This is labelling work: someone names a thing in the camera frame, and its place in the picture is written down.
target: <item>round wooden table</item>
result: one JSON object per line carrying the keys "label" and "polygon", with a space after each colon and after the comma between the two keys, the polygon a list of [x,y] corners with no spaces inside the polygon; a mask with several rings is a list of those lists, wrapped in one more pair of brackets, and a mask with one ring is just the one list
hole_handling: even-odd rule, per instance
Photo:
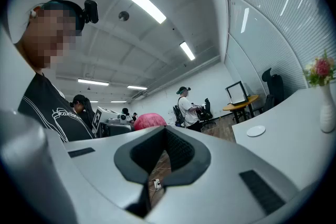
{"label": "round wooden table", "polygon": [[248,101],[238,104],[238,105],[232,105],[232,104],[228,104],[227,106],[223,107],[224,111],[231,111],[233,112],[235,119],[236,119],[236,123],[239,123],[239,119],[238,119],[238,115],[237,115],[237,111],[242,111],[243,116],[244,116],[244,120],[247,120],[246,118],[246,114],[245,114],[245,107],[248,106],[248,108],[250,109],[250,114],[251,117],[254,117],[253,114],[253,109],[251,106],[251,103],[256,101],[259,98],[259,95],[251,95],[250,97],[248,97]]}

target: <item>white graphic print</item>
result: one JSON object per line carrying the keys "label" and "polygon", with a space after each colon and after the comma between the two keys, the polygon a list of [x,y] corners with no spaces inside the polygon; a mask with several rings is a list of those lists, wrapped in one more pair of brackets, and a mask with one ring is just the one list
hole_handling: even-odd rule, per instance
{"label": "white graphic print", "polygon": [[34,105],[34,103],[26,96],[23,96],[23,100],[25,100],[36,112],[36,114],[39,116],[39,118],[41,119],[41,121],[43,122],[44,126],[48,129],[52,129],[56,132],[58,132],[60,138],[62,139],[63,142],[68,142],[68,138],[65,135],[65,132],[63,131],[62,127],[58,124],[57,119],[61,116],[69,116],[72,119],[80,122],[86,129],[86,131],[88,132],[88,134],[90,135],[90,137],[92,138],[90,132],[88,131],[88,129],[86,128],[85,124],[83,123],[83,121],[81,120],[81,118],[71,112],[66,111],[63,108],[57,108],[56,111],[53,110],[53,119],[55,121],[56,127],[54,125],[52,125],[50,122],[48,122],[46,120],[46,118],[43,116],[43,114],[39,111],[39,109]]}

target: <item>desk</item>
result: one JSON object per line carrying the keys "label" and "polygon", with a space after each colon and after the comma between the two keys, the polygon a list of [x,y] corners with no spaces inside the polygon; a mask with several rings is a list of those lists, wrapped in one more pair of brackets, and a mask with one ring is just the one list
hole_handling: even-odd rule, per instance
{"label": "desk", "polygon": [[251,95],[250,97],[248,97],[247,102],[241,103],[241,104],[238,104],[238,105],[228,104],[227,106],[223,107],[223,110],[224,111],[228,111],[228,110],[232,111],[234,116],[235,116],[236,123],[239,123],[239,119],[238,119],[238,115],[237,115],[236,111],[237,110],[242,110],[244,120],[247,120],[244,108],[248,105],[248,108],[250,109],[251,118],[253,118],[254,114],[253,114],[253,109],[252,109],[251,103],[256,101],[258,99],[258,97],[259,97],[258,95]]}
{"label": "desk", "polygon": [[[330,84],[336,100],[336,83]],[[283,172],[302,190],[319,180],[334,155],[336,131],[320,130],[322,93],[319,87],[298,90],[276,107],[233,125],[236,142]],[[263,125],[261,136],[248,129]]]}

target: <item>flower vase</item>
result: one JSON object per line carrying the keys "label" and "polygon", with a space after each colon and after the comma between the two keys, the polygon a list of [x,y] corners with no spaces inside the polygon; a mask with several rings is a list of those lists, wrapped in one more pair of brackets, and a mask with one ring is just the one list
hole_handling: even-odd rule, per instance
{"label": "flower vase", "polygon": [[336,125],[336,106],[330,92],[330,84],[321,86],[322,107],[320,112],[320,127],[325,133],[330,133]]}

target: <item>computer monitor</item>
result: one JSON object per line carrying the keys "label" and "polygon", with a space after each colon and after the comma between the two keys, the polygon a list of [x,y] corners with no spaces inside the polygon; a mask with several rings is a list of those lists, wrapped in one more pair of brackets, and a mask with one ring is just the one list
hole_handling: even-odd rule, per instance
{"label": "computer monitor", "polygon": [[233,105],[245,103],[248,101],[247,94],[241,81],[238,81],[235,84],[227,87],[226,91]]}

